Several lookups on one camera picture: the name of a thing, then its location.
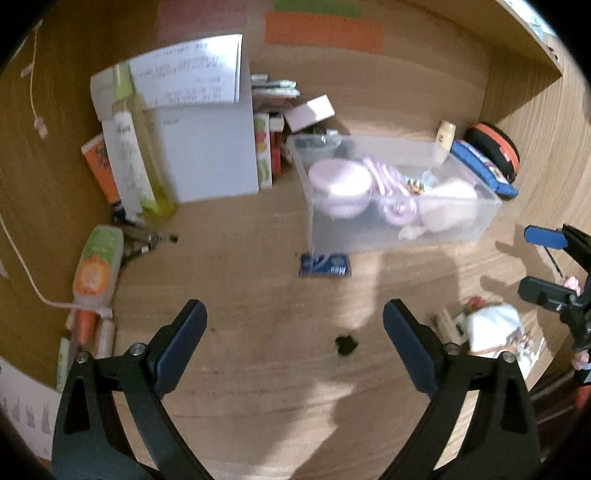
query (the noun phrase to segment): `green sticky note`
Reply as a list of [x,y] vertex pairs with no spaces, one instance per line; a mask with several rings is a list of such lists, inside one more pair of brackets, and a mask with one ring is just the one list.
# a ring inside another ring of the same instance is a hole
[[361,18],[360,6],[335,2],[333,0],[276,0],[275,11],[306,12],[311,14]]

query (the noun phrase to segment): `yellow bottle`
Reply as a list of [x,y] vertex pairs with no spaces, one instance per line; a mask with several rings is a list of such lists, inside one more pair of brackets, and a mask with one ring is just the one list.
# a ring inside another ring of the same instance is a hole
[[113,119],[121,160],[128,167],[126,183],[133,185],[139,192],[139,202],[147,220],[166,220],[174,215],[176,206],[166,194],[158,176],[142,99],[135,93],[129,65],[116,65],[113,68],[113,76]]

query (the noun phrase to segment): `blue clamp handle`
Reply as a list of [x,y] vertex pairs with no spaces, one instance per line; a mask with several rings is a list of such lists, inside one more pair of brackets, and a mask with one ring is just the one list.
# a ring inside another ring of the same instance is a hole
[[148,349],[148,370],[154,392],[162,399],[177,388],[207,328],[207,310],[198,300],[189,300],[170,325],[162,327]]
[[439,389],[443,344],[428,326],[417,321],[400,299],[386,304],[382,318],[415,388],[432,399]]
[[525,241],[529,244],[562,250],[569,245],[569,241],[560,230],[549,230],[540,226],[530,225],[523,232]]

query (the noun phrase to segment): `wooden desk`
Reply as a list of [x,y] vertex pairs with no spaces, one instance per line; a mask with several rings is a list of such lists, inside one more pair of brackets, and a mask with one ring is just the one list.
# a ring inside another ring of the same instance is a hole
[[[551,278],[537,250],[523,243],[523,226],[566,222],[591,231],[586,83],[559,46],[564,76],[557,80],[560,69],[530,33],[521,37],[533,50],[516,53],[493,45],[484,30],[413,3],[419,2],[363,2],[368,18],[385,27],[384,55],[373,56],[265,45],[264,15],[273,2],[253,0],[245,53],[253,71],[297,80],[304,98],[328,94],[337,111],[333,126],[342,131],[432,140],[442,119],[460,134],[478,118],[499,124],[521,153],[520,194],[477,245],[356,254],[353,277],[343,281],[297,277],[306,242],[293,173],[270,192],[183,205],[169,226],[180,243],[163,245],[122,273],[116,351],[148,340],[188,298],[206,303],[210,328],[164,404],[217,478],[357,480],[385,469],[427,404],[381,326],[383,305],[393,297],[419,319],[474,294],[515,305],[549,345],[529,386],[567,336],[555,316],[520,302],[516,292],[526,273]],[[497,19],[507,15],[489,0],[472,4],[496,9]],[[51,298],[70,300],[84,242],[108,218],[79,150],[100,129],[89,78],[158,46],[157,7],[155,0],[61,0],[47,15],[34,86],[50,131],[45,141],[32,128],[28,82],[20,76],[31,61],[30,40],[0,78],[0,208]],[[512,21],[509,28],[518,31]],[[536,56],[541,52],[545,57]],[[10,285],[0,285],[0,354],[51,384],[65,315],[40,304],[3,235],[0,257],[11,276]],[[557,259],[565,273],[579,272],[564,255]],[[343,333],[359,341],[347,358],[334,345]],[[123,406],[122,412],[134,448],[148,461]]]
[[[207,306],[208,330],[164,405],[214,475],[377,477],[428,403],[384,332],[391,298],[422,320],[482,294],[515,305],[551,344],[565,335],[517,299],[526,273],[552,273],[513,222],[496,221],[477,245],[356,254],[350,279],[303,280],[303,206],[294,171],[255,196],[182,205],[169,226],[179,243],[134,261],[119,282],[116,353],[148,341],[187,299]],[[349,333],[359,346],[339,357],[335,339]]]

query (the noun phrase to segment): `clear plastic storage box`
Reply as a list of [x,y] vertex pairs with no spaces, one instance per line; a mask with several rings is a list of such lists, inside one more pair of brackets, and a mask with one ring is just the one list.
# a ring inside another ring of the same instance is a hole
[[293,135],[287,146],[306,196],[310,251],[318,255],[476,242],[501,206],[436,143]]

